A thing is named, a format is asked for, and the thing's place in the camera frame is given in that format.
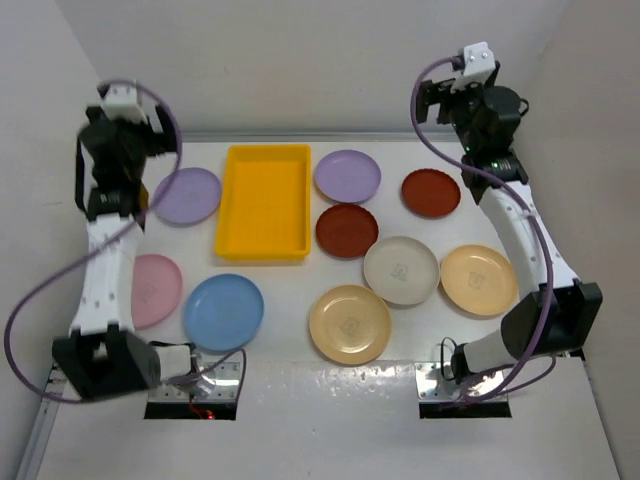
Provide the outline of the purple plate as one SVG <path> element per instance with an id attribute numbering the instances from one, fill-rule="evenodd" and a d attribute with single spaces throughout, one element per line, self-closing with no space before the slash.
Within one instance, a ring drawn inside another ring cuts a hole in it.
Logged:
<path id="1" fill-rule="evenodd" d="M 377 162 L 368 154 L 351 149 L 329 153 L 314 171 L 320 192 L 339 203 L 362 203 L 373 197 L 381 183 Z"/>
<path id="2" fill-rule="evenodd" d="M 165 196 L 155 209 L 156 216 L 165 223 L 189 226 L 208 218 L 218 207 L 222 186 L 211 171 L 188 167 L 179 170 L 169 189 L 170 175 L 156 187 L 153 200 L 162 192 Z"/>

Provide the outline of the pink plate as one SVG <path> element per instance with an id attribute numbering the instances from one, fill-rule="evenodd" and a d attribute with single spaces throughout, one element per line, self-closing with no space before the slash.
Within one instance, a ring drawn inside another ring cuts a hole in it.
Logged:
<path id="1" fill-rule="evenodd" d="M 168 318 L 178 306 L 182 291 L 182 273 L 172 259 L 159 254 L 138 256 L 131 295 L 135 329 L 147 329 Z"/>

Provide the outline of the blue plate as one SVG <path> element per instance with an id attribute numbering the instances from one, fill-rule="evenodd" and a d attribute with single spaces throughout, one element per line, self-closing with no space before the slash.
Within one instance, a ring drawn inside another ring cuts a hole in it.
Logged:
<path id="1" fill-rule="evenodd" d="M 260 289 L 247 277 L 225 273 L 201 282 L 183 309 L 186 337 L 210 352 L 235 350 L 250 342 L 264 317 Z"/>

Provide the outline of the white plate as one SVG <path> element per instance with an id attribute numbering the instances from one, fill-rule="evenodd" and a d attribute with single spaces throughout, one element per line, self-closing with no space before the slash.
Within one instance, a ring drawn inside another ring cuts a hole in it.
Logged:
<path id="1" fill-rule="evenodd" d="M 377 241 L 363 261 L 369 287 L 383 300 L 401 306 L 426 301 L 440 283 L 439 262 L 430 248 L 411 237 Z"/>

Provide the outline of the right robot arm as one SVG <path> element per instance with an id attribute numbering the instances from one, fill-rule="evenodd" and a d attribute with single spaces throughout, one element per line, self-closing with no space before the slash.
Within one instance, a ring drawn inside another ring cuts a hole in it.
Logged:
<path id="1" fill-rule="evenodd" d="M 510 374 L 496 390 L 508 392 L 529 360 L 583 348 L 603 294 L 563 259 L 534 205 L 529 177 L 512 147 L 527 101 L 492 80 L 457 90 L 453 80 L 421 78 L 411 98 L 414 126 L 425 122 L 433 105 L 439 108 L 438 123 L 451 125 L 463 146 L 456 165 L 503 244 L 520 296 L 497 331 L 455 347 L 450 379 L 461 385 L 507 368 Z"/>

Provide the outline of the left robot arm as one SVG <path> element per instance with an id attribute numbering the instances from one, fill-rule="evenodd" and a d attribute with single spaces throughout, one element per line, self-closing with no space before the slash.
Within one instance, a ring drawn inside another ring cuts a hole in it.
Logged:
<path id="1" fill-rule="evenodd" d="M 153 345 L 133 325 L 134 263 L 145 233 L 146 161 L 180 154 L 172 116 L 155 108 L 161 129 L 146 115 L 126 119 L 107 105 L 90 106 L 76 141 L 75 201 L 89 240 L 82 294 L 67 336 L 52 356 L 81 402 L 152 390 L 192 371 L 192 346 Z"/>

